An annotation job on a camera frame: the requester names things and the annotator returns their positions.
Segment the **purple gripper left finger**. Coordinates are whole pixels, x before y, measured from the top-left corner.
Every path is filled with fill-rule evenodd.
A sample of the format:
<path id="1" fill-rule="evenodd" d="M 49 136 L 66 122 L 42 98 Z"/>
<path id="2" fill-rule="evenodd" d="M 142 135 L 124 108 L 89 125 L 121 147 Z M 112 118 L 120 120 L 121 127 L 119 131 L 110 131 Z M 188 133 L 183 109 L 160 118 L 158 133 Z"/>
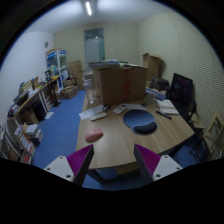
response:
<path id="1" fill-rule="evenodd" d="M 67 157 L 58 156 L 44 170 L 81 186 L 88 172 L 93 155 L 94 147 L 90 144 Z"/>

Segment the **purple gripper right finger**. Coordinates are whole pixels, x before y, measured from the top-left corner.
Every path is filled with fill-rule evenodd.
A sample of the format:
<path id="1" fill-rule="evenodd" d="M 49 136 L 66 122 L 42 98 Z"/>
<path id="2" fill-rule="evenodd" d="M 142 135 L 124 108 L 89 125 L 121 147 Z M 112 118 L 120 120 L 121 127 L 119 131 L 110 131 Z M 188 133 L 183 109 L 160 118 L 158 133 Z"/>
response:
<path id="1" fill-rule="evenodd" d="M 160 156 L 138 144 L 134 145 L 134 156 L 147 183 L 160 180 L 182 169 L 169 155 Z"/>

